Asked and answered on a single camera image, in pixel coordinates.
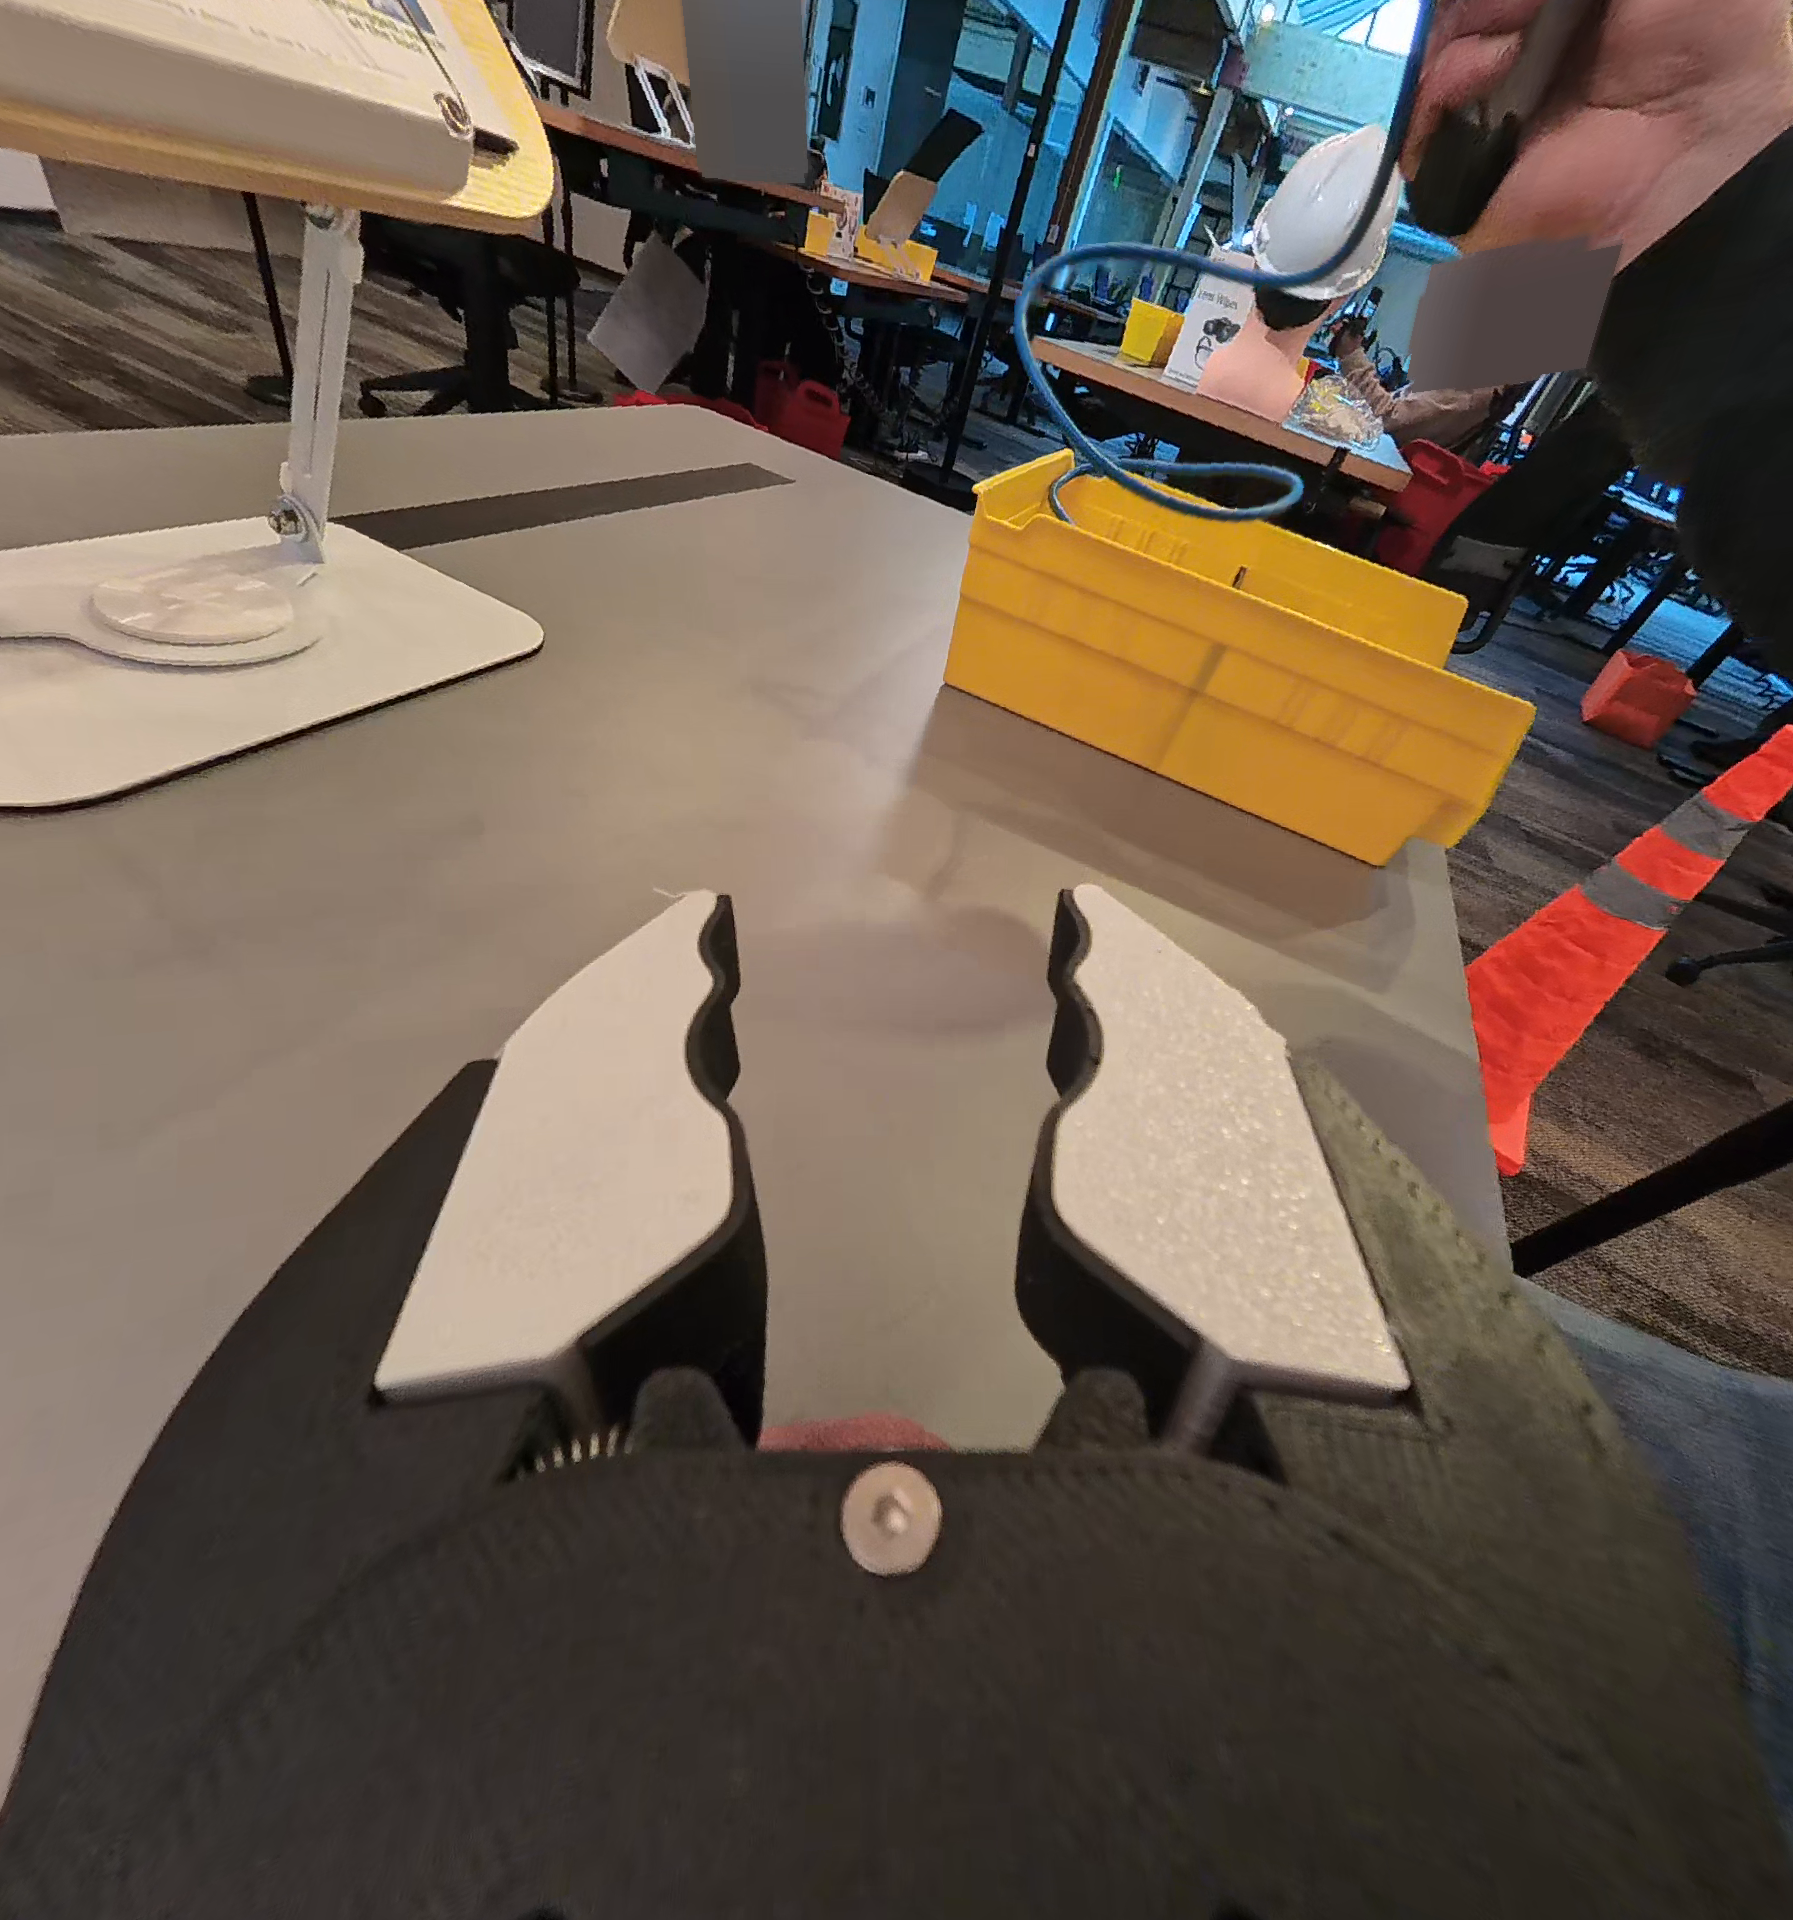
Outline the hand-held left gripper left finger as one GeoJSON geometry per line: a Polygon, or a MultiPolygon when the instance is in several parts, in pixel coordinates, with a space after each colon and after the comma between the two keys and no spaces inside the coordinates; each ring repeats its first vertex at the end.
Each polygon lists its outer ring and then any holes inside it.
{"type": "Polygon", "coordinates": [[[389,1404],[548,1393],[571,1438],[644,1383],[714,1378],[766,1413],[766,1231],[734,1093],[741,955],[727,895],[679,895],[501,1049],[389,1332],[389,1404]]]}

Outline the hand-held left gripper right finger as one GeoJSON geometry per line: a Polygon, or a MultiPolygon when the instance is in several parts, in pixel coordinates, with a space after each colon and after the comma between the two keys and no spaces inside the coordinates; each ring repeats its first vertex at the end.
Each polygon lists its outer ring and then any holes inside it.
{"type": "Polygon", "coordinates": [[[1062,1378],[1129,1378],[1165,1448],[1250,1397],[1412,1411],[1288,1040],[1101,885],[1057,897],[1048,989],[1016,1303],[1062,1378]]]}

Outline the yellow plastic bin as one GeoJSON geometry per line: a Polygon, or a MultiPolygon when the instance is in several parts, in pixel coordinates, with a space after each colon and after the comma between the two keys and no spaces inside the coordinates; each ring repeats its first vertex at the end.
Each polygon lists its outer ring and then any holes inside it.
{"type": "Polygon", "coordinates": [[[944,683],[1386,867],[1490,811],[1536,708],[1449,666],[1463,599],[1069,454],[976,487],[944,683]]]}

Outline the person's right forearm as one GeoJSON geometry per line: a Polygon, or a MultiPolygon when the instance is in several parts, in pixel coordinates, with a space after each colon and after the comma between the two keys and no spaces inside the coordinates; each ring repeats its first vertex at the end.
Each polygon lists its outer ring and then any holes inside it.
{"type": "Polygon", "coordinates": [[[1686,561],[1793,683],[1793,127],[1636,256],[1592,374],[1686,561]]]}

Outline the person's right hand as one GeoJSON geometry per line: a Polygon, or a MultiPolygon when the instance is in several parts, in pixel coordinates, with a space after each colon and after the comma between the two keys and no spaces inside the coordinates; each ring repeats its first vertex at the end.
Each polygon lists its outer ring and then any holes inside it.
{"type": "Polygon", "coordinates": [[[1792,3],[1594,3],[1454,238],[1467,252],[1578,238],[1626,266],[1792,127],[1792,3]]]}

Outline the white hard hat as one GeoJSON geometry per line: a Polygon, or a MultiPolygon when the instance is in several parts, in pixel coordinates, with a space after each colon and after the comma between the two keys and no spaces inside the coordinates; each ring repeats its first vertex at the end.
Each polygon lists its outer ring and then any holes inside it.
{"type": "Polygon", "coordinates": [[[1379,274],[1401,201],[1389,129],[1366,125],[1297,157],[1250,228],[1253,266],[1280,297],[1356,297],[1379,274]]]}

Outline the pale mannequin head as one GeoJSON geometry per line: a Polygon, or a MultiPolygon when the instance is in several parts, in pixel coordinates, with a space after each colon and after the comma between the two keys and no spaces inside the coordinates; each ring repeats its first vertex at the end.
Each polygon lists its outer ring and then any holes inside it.
{"type": "Polygon", "coordinates": [[[1258,291],[1239,311],[1220,311],[1198,339],[1198,395],[1285,422],[1306,385],[1308,341],[1329,309],[1326,300],[1258,291]]]}

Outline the black pole stand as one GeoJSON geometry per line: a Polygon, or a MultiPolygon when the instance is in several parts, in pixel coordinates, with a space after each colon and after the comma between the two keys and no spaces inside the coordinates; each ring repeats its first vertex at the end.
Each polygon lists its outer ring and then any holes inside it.
{"type": "Polygon", "coordinates": [[[949,394],[948,424],[944,424],[940,463],[935,471],[939,498],[958,508],[965,508],[969,503],[974,501],[974,482],[958,468],[958,457],[965,443],[965,425],[967,420],[970,418],[976,388],[985,365],[988,334],[999,316],[1004,300],[1004,288],[1009,282],[1009,266],[1013,261],[1013,252],[1016,252],[1016,247],[1022,238],[1025,212],[1029,205],[1034,171],[1036,164],[1039,164],[1048,136],[1053,108],[1059,100],[1059,88],[1062,88],[1069,46],[1076,35],[1076,21],[1082,9],[1084,5],[1080,2],[1066,2],[1062,5],[1062,12],[1059,14],[1057,32],[1053,35],[1050,56],[1046,62],[1045,86],[1032,109],[1025,152],[1018,175],[1013,180],[1009,215],[1004,219],[1004,228],[999,238],[993,270],[988,277],[983,300],[976,307],[974,316],[970,321],[965,321],[962,358],[956,367],[956,380],[949,394]]]}

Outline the orange traffic cone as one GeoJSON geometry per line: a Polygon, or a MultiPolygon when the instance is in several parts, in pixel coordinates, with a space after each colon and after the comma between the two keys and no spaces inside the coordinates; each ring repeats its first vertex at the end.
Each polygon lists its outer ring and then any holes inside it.
{"type": "Polygon", "coordinates": [[[1538,1088],[1793,791],[1793,726],[1682,800],[1626,851],[1467,968],[1497,1171],[1522,1174],[1538,1088]]]}

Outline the orange plastic bin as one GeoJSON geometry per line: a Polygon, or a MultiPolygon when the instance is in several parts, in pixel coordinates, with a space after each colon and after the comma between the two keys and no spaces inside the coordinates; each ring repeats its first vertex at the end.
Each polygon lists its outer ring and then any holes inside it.
{"type": "Polygon", "coordinates": [[[1684,719],[1700,687],[1677,662],[1622,646],[1601,675],[1585,687],[1580,719],[1587,727],[1642,750],[1659,749],[1684,719]]]}

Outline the white document stand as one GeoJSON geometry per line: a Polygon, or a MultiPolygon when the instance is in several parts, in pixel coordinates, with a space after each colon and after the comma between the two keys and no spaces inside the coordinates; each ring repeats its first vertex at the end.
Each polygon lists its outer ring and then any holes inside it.
{"type": "Polygon", "coordinates": [[[304,212],[290,433],[266,516],[0,551],[0,811],[101,803],[532,657],[545,627],[333,517],[365,213],[513,233],[555,183],[485,3],[405,3],[474,125],[448,198],[0,109],[0,148],[304,212]]]}

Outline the person's blue jeans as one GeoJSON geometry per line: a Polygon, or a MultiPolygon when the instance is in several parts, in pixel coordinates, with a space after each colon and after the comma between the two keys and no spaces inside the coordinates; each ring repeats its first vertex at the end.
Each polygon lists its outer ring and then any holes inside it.
{"type": "Polygon", "coordinates": [[[1793,1378],[1696,1358],[1534,1282],[1525,1289],[1569,1340],[1691,1538],[1793,1849],[1793,1378]]]}

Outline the red plastic container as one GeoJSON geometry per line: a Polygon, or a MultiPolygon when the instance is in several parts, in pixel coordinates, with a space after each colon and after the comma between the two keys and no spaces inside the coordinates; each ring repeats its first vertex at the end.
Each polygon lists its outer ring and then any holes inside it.
{"type": "Polygon", "coordinates": [[[751,411],[766,433],[826,459],[843,459],[854,417],[833,385],[806,378],[797,365],[758,365],[751,411]]]}

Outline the long wooden desk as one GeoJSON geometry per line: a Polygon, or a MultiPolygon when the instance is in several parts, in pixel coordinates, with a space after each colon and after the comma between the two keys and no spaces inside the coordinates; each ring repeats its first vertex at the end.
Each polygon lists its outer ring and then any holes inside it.
{"type": "Polygon", "coordinates": [[[573,196],[649,217],[656,224],[723,233],[790,265],[873,291],[879,297],[967,305],[958,277],[898,277],[857,256],[804,252],[810,213],[824,196],[803,185],[748,183],[700,171],[695,152],[674,139],[591,116],[577,108],[538,104],[548,146],[573,196]]]}

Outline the white paper sheet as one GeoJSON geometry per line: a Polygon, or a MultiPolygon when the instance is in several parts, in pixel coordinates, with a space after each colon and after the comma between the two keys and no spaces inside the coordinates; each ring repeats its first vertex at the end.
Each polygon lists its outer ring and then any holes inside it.
{"type": "Polygon", "coordinates": [[[633,392],[652,394],[693,351],[709,286],[661,236],[647,238],[589,328],[589,346],[633,392]]]}

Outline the grey desktop monitor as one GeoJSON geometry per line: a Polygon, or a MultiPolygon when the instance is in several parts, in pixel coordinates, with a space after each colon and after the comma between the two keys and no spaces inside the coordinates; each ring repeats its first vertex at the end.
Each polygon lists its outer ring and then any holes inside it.
{"type": "Polygon", "coordinates": [[[594,2],[513,2],[511,30],[522,53],[573,93],[591,95],[596,63],[594,2]]]}

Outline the printed instruction sheet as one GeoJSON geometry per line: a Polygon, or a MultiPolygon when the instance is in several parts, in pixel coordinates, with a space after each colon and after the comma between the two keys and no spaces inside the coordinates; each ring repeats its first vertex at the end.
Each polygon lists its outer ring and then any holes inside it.
{"type": "Polygon", "coordinates": [[[474,155],[405,3],[0,2],[0,109],[423,198],[474,155]]]}

